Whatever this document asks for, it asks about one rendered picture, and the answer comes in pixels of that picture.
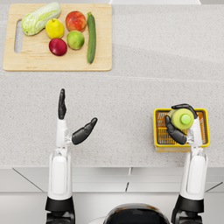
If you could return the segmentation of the green tea bottle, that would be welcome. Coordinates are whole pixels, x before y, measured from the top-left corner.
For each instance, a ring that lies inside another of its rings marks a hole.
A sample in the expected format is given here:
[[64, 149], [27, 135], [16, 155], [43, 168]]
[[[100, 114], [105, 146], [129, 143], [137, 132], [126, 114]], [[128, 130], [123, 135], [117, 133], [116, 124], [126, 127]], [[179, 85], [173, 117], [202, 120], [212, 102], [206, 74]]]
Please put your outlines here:
[[171, 123], [180, 130], [189, 129], [194, 122], [193, 113], [187, 108], [173, 109], [168, 113]]

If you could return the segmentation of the yellow slatted basket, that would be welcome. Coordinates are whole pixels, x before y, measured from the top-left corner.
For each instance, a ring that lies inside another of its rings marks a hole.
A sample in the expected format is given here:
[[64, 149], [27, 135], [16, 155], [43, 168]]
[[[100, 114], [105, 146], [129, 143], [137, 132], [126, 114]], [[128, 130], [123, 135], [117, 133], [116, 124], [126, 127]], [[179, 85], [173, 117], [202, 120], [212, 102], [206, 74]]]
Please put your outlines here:
[[[184, 145], [176, 143], [166, 130], [165, 116], [171, 110], [171, 108], [156, 108], [153, 112], [154, 144], [156, 151], [190, 151], [191, 146], [188, 143]], [[205, 108], [196, 108], [195, 111], [199, 117], [202, 137], [201, 147], [205, 148], [210, 144], [207, 110]]]

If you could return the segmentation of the wooden cutting board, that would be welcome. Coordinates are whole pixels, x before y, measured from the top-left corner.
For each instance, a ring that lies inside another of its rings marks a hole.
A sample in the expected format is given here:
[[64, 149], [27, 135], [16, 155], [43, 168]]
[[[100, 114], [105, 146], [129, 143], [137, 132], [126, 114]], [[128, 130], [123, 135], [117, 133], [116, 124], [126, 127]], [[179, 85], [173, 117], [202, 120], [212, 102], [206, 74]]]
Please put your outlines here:
[[53, 55], [44, 31], [34, 36], [23, 36], [21, 52], [15, 52], [18, 21], [36, 10], [39, 3], [14, 3], [9, 8], [8, 25], [3, 56], [6, 71], [108, 71], [112, 67], [112, 6], [108, 3], [63, 3], [59, 20], [64, 21], [70, 11], [92, 13], [96, 25], [96, 52], [94, 61], [87, 61], [88, 47], [75, 51], [69, 48], [65, 55]]

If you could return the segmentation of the dark red apple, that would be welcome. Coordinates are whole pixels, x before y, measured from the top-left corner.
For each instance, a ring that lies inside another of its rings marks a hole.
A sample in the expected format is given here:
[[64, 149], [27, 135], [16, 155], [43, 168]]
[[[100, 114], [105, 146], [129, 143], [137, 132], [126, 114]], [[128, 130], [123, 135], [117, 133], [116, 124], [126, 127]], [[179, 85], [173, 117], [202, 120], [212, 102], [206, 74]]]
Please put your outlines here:
[[49, 42], [49, 50], [56, 56], [62, 56], [67, 52], [67, 44], [61, 38], [53, 38]]

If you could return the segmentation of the green apple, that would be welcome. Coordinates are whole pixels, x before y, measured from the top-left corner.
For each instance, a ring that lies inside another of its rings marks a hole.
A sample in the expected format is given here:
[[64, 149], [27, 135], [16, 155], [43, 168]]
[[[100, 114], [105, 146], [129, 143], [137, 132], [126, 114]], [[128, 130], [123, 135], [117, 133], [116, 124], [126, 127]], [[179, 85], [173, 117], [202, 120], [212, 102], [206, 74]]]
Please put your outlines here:
[[69, 47], [74, 50], [81, 49], [85, 43], [84, 35], [80, 31], [70, 31], [66, 39]]

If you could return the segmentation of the green cucumber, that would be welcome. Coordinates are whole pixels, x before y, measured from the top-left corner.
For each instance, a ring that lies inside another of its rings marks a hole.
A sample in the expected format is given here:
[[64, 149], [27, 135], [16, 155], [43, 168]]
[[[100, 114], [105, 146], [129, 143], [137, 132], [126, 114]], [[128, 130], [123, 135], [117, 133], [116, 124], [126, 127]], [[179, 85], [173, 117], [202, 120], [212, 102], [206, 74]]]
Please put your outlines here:
[[87, 48], [87, 62], [92, 64], [95, 59], [96, 50], [96, 26], [95, 17], [91, 12], [87, 14], [88, 27], [88, 48]]

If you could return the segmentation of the dark round robot body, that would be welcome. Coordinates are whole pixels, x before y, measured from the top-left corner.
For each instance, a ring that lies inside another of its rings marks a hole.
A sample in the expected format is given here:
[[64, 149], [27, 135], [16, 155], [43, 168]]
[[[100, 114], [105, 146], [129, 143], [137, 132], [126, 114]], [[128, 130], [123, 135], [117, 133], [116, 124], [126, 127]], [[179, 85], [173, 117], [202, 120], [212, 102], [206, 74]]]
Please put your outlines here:
[[156, 207], [144, 203], [129, 203], [113, 208], [103, 224], [170, 224]]

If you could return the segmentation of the yellow lemon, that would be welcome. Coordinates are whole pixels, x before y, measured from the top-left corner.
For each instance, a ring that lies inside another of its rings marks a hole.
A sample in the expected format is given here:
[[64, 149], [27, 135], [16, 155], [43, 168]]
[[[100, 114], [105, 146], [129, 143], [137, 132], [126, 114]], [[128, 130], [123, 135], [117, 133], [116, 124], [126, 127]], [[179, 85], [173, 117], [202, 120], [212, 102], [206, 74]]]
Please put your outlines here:
[[45, 31], [50, 39], [62, 38], [64, 35], [64, 25], [57, 19], [51, 18], [45, 25]]

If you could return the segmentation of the napa cabbage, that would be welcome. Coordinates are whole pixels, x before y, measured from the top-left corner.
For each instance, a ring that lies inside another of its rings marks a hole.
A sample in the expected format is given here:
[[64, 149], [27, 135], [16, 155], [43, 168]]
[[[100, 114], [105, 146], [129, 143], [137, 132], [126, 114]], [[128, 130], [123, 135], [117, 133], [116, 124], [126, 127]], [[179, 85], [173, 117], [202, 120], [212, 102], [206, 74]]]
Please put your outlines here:
[[21, 21], [24, 34], [27, 36], [32, 36], [39, 33], [46, 27], [46, 23], [49, 19], [58, 18], [60, 13], [60, 4], [57, 2], [52, 2], [26, 14]]

